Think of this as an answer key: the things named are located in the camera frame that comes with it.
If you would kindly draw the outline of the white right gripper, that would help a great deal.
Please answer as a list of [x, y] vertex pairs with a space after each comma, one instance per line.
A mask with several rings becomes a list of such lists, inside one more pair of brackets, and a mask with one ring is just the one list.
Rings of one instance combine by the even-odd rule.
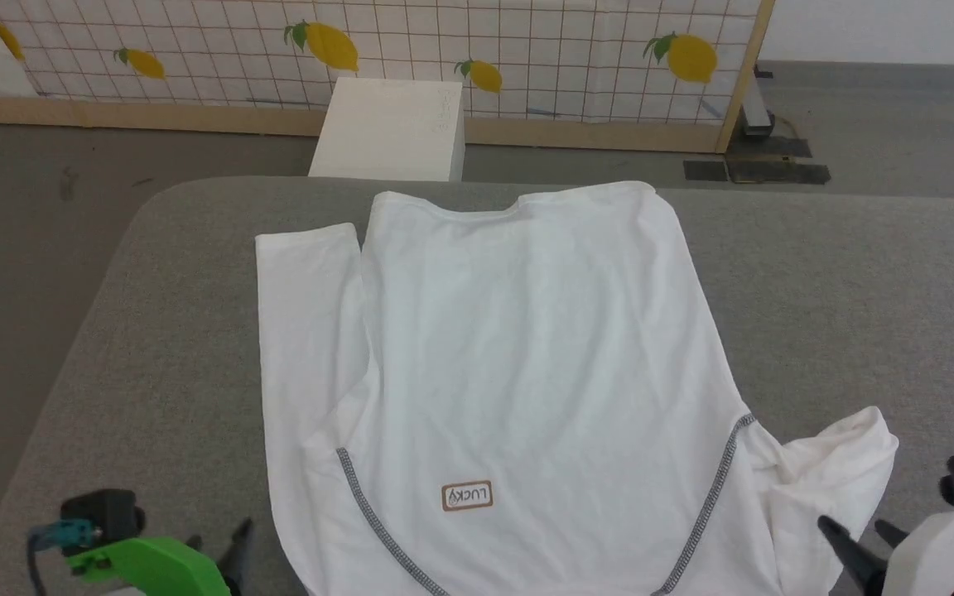
[[853, 540], [832, 517], [818, 517], [817, 527], [863, 595], [954, 592], [954, 512], [936, 513], [911, 533], [875, 518], [875, 533], [893, 550], [889, 562]]

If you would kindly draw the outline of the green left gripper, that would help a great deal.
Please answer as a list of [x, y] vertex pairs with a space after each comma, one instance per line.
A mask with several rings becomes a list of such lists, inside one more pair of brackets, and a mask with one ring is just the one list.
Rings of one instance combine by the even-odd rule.
[[243, 595], [253, 549], [253, 519], [232, 532], [219, 566], [201, 554], [202, 538], [132, 538], [80, 552], [68, 566], [90, 584], [120, 579], [145, 595]]

